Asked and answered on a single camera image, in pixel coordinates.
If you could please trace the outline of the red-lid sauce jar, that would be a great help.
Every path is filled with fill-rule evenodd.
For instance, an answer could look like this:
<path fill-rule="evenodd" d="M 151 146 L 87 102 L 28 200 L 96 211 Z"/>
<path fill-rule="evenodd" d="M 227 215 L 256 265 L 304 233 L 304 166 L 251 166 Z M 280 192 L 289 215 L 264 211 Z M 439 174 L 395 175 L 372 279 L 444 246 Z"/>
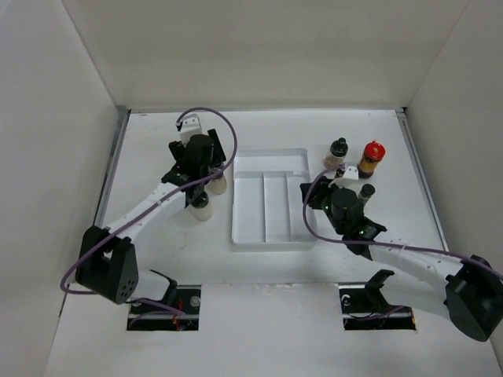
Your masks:
<path fill-rule="evenodd" d="M 372 177 L 385 154 L 386 149 L 381 143 L 377 141 L 369 142 L 363 149 L 362 157 L 357 164 L 358 176 L 362 179 Z"/>

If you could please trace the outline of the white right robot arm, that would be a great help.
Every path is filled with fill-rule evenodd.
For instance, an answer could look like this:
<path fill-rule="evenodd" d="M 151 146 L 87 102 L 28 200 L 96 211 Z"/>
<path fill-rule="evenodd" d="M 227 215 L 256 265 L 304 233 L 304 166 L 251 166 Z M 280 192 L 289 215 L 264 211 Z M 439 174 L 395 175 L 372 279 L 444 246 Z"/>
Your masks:
<path fill-rule="evenodd" d="M 365 284 L 366 305 L 378 313 L 408 306 L 449 320 L 461 333 L 485 342 L 502 321 L 502 275 L 477 255 L 418 247 L 364 214 L 351 189 L 320 174 L 300 185 L 303 209 L 321 211 L 352 254 L 383 264 Z"/>

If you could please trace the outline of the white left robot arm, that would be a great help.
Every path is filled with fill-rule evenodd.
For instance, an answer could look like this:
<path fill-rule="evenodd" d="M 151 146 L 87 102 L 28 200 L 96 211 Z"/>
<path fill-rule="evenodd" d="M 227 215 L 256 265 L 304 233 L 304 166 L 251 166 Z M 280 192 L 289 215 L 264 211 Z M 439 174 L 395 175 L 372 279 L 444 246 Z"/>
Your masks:
<path fill-rule="evenodd" d="M 147 298 L 159 313 L 176 304 L 175 282 L 162 273 L 139 271 L 136 252 L 156 225 L 189 208 L 200 221 L 212 215 L 205 191 L 211 181 L 222 178 L 226 161 L 216 130 L 194 134 L 187 142 L 168 145 L 174 166 L 157 187 L 133 210 L 112 224 L 88 228 L 75 269 L 75 280 L 91 293 L 117 305 Z"/>

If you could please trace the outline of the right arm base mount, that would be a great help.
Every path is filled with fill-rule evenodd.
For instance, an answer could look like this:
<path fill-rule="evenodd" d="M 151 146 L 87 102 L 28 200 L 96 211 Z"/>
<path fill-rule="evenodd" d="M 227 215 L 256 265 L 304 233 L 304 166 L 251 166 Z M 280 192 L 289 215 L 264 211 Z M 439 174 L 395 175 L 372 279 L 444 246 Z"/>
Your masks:
<path fill-rule="evenodd" d="M 346 331 L 416 330 L 412 309 L 390 305 L 381 293 L 384 283 L 394 274 L 382 269 L 367 282 L 338 285 Z"/>

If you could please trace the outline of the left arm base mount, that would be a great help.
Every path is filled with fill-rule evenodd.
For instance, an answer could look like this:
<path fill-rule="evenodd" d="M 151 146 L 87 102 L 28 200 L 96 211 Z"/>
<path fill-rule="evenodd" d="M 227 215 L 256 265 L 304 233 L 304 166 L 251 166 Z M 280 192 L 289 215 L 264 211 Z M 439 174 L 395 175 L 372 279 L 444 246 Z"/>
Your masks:
<path fill-rule="evenodd" d="M 165 302 L 143 299 L 130 304 L 128 331 L 198 331 L 202 287 L 180 285 L 170 289 Z"/>

